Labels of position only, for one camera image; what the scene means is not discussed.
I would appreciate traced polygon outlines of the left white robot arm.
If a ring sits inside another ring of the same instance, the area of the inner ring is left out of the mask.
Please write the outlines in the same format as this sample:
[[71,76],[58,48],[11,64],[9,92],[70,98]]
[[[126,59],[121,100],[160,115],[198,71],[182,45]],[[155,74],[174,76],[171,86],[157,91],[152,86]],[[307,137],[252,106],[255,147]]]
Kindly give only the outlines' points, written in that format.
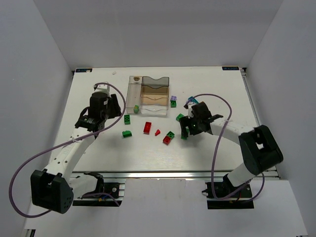
[[103,176],[86,172],[71,179],[71,174],[87,148],[96,140],[105,122],[121,116],[115,94],[108,91],[92,93],[89,106],[80,113],[75,123],[70,144],[64,145],[60,153],[42,171],[31,175],[33,205],[64,214],[73,200],[85,194],[97,195],[104,189]]

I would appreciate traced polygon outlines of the green 2x2 sloped lego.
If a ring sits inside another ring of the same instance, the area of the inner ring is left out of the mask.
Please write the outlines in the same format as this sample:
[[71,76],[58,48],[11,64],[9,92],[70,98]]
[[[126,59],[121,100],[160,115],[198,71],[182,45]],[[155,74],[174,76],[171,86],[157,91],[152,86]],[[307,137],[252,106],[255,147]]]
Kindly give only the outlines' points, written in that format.
[[177,117],[176,117],[176,120],[179,122],[181,118],[183,118],[184,115],[183,114],[179,114]]

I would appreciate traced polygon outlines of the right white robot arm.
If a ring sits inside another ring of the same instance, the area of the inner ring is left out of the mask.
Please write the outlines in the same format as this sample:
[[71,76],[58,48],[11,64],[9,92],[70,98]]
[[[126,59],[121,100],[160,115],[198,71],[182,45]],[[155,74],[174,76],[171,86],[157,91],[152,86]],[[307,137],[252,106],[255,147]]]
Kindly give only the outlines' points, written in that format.
[[242,163],[226,174],[222,182],[210,181],[210,187],[205,190],[209,198],[231,198],[254,177],[283,162],[283,154],[267,126],[248,127],[224,119],[222,115],[212,115],[204,102],[184,107],[188,114],[179,119],[183,138],[208,133],[218,140],[225,138],[234,142],[241,150]]

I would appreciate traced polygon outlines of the green curved lego brick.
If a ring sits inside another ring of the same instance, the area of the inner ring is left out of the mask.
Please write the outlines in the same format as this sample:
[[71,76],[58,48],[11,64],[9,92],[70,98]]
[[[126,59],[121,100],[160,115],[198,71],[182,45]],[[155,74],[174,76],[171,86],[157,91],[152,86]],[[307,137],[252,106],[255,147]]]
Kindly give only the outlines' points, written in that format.
[[132,132],[130,130],[123,131],[122,136],[123,136],[123,138],[131,137]]

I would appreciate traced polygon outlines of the red 2x2 lego brick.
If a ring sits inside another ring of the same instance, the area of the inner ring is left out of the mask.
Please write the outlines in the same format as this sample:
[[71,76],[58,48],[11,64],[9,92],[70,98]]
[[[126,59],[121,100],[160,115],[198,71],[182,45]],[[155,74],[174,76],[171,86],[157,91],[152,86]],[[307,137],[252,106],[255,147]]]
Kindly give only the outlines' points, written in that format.
[[169,136],[166,135],[162,142],[164,144],[168,145],[171,142],[171,140],[172,140],[172,138],[170,138]]

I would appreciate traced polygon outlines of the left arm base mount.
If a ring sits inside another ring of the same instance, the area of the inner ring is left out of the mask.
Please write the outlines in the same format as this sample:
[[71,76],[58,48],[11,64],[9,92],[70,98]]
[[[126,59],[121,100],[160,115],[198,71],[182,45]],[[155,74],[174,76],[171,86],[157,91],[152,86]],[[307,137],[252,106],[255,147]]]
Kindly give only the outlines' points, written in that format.
[[123,199],[121,183],[106,182],[104,177],[96,172],[85,172],[70,180],[75,189],[73,206],[119,207]]

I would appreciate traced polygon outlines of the green 2x4 lego brick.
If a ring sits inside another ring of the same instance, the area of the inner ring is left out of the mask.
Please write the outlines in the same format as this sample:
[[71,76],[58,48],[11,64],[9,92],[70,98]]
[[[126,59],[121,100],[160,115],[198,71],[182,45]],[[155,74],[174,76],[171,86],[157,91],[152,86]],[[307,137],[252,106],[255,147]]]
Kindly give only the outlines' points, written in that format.
[[131,124],[131,120],[130,120],[130,115],[124,115],[124,124],[125,125],[130,125]]

